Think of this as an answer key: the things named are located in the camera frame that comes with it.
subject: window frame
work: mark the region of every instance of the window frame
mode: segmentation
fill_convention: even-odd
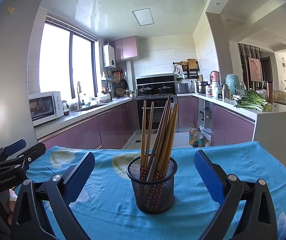
[[[96,68],[95,68],[95,52],[94,52],[94,44],[95,42],[92,41],[91,39],[77,33],[74,32],[68,28],[64,28],[63,26],[60,26],[58,24],[55,24],[53,22],[50,22],[48,20],[45,21],[44,24],[49,24],[52,26],[55,26],[57,28],[61,28],[63,30],[69,31],[70,32],[70,40],[69,40],[69,74],[70,74],[70,89],[71,89],[71,96],[72,99],[74,99],[75,96],[75,89],[74,89],[74,81],[73,81],[73,63],[72,63],[72,51],[73,51],[73,35],[79,36],[80,38],[83,38],[89,42],[91,42],[91,61],[92,61],[92,78],[93,78],[93,86],[94,86],[94,96],[97,97],[98,96],[98,84],[97,84],[97,80],[96,80]]]

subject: ceiling light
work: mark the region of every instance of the ceiling light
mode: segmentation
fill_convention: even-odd
[[[132,11],[140,26],[154,24],[150,8]]]

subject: yellow sticker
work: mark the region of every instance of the yellow sticker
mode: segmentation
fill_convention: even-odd
[[[12,14],[14,11],[13,7],[8,7],[5,14]]]

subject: black mesh pen holder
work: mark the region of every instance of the black mesh pen holder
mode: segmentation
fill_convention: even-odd
[[[148,214],[167,211],[174,202],[174,175],[178,169],[176,161],[171,158],[166,175],[163,179],[156,181],[140,180],[140,169],[140,157],[132,160],[126,169],[132,182],[137,207]]]

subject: wooden cutting board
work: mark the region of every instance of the wooden cutting board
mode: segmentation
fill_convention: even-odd
[[[196,64],[195,58],[189,58],[189,59],[187,59],[187,62],[188,62],[188,68],[189,69],[198,69],[198,65]]]

